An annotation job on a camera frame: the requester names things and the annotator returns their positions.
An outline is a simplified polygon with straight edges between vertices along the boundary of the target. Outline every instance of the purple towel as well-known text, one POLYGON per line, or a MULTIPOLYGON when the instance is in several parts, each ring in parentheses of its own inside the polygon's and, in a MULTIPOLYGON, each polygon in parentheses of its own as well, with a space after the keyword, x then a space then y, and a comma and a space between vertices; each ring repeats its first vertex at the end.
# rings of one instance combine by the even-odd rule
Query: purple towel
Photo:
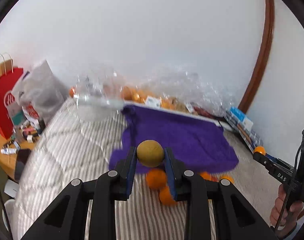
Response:
MULTIPOLYGON (((123 149, 113 151, 110 170, 119 160, 126 158, 130 146, 137 147, 145 140, 155 140, 163 148, 170 147, 176 159, 196 172, 229 171, 239 162, 223 136, 223 128, 212 122, 139 106, 126 106, 123 114, 128 122, 122 135, 123 149)), ((137 162, 136 173, 148 170, 137 162)))

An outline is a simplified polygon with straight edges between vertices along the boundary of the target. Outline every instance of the red paper bag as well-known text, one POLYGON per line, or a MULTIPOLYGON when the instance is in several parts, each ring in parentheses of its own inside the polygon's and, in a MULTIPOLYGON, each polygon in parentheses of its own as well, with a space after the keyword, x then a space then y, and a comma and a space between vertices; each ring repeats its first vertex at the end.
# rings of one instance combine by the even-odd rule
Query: red paper bag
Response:
POLYGON ((13 68, 0 77, 0 134, 8 139, 12 135, 13 123, 9 111, 16 108, 14 96, 11 94, 16 81, 23 74, 22 68, 13 68))

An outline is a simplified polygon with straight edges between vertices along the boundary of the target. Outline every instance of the orange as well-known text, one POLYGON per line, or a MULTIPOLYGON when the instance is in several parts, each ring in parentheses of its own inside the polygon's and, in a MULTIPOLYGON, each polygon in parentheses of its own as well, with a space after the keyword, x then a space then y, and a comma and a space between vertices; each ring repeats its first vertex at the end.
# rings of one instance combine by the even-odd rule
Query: orange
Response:
POLYGON ((166 186, 160 190, 159 199, 165 206, 173 206, 177 204, 177 202, 172 198, 169 186, 166 186))
POLYGON ((161 169, 151 169, 147 173, 146 181, 150 189, 161 189, 166 186, 166 173, 161 169))
POLYGON ((254 153, 255 152, 260 152, 262 155, 265 155, 266 152, 265 152, 265 148, 263 146, 257 146, 256 148, 254 148, 254 153))
POLYGON ((229 176, 229 175, 222 175, 222 176, 220 177, 220 180, 222 180, 222 179, 227 179, 227 180, 229 180, 232 184, 234 184, 234 179, 233 179, 231 176, 229 176))
POLYGON ((170 110, 174 110, 174 105, 168 99, 162 99, 161 107, 166 108, 166 109, 170 109, 170 110))
POLYGON ((129 87, 125 86, 122 88, 121 98, 124 100, 132 100, 132 91, 129 87))
POLYGON ((145 94, 145 92, 143 90, 139 90, 138 91, 138 95, 139 95, 139 103, 145 103, 145 100, 147 99, 147 95, 145 94))
POLYGON ((206 171, 201 172, 201 173, 200 173, 200 176, 201 176, 203 179, 212 180, 211 174, 207 173, 206 171))
POLYGON ((135 102, 140 101, 140 95, 136 90, 132 90, 132 100, 135 102))
POLYGON ((70 97, 73 97, 75 94, 75 88, 74 87, 71 87, 70 91, 69 91, 69 95, 70 97))

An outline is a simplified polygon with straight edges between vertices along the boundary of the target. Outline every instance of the finger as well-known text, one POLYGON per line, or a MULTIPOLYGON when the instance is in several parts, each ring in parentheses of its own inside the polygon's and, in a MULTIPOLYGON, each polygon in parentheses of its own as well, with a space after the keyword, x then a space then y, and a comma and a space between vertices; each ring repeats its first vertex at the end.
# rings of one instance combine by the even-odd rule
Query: finger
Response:
POLYGON ((303 209, 304 203, 302 201, 296 201, 294 202, 291 207, 290 207, 290 211, 291 212, 301 212, 301 210, 303 209))
MULTIPOLYGON (((282 206, 283 206, 283 200, 280 198, 277 198, 274 202, 274 206, 277 209, 278 213, 281 212, 282 206)), ((282 214, 282 217, 285 218, 288 215, 288 211, 286 209, 284 209, 284 212, 282 214)))
POLYGON ((284 191, 283 184, 279 186, 278 197, 284 201, 286 198, 286 192, 284 191))
POLYGON ((272 214, 270 215, 270 222, 271 222, 271 225, 273 225, 274 227, 277 224, 277 220, 274 219, 274 217, 272 216, 272 214))
MULTIPOLYGON (((278 212, 278 210, 276 209, 276 207, 272 208, 271 216, 272 216, 276 221, 278 220, 279 215, 280 215, 280 213, 278 212)), ((282 218, 282 219, 281 219, 281 222, 280 222, 280 226, 281 226, 281 225, 284 225, 285 223, 286 223, 285 218, 282 218)))

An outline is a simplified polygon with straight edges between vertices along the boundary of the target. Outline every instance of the striped bedsheet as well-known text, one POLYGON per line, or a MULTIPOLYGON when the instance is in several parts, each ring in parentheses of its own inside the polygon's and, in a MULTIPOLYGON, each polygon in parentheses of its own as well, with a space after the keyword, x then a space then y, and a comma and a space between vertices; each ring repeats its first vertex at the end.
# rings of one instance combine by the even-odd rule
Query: striped bedsheet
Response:
MULTIPOLYGON (((121 113, 101 122, 86 122, 78 116, 73 100, 63 104, 31 153, 22 174, 10 218, 14 240, 22 238, 72 179, 85 182, 108 171, 110 154, 114 148, 122 147, 121 135, 125 128, 121 113)), ((268 223, 278 182, 252 160, 249 150, 233 133, 225 131, 224 136, 240 160, 238 166, 226 174, 235 179, 235 186, 268 223)), ((91 206, 92 203, 85 239, 88 239, 91 206)), ((118 240, 183 240, 186 203, 174 207, 161 205, 158 192, 146 186, 145 175, 135 175, 130 199, 116 202, 115 212, 118 240)), ((215 239, 211 208, 210 215, 212 239, 215 239)))

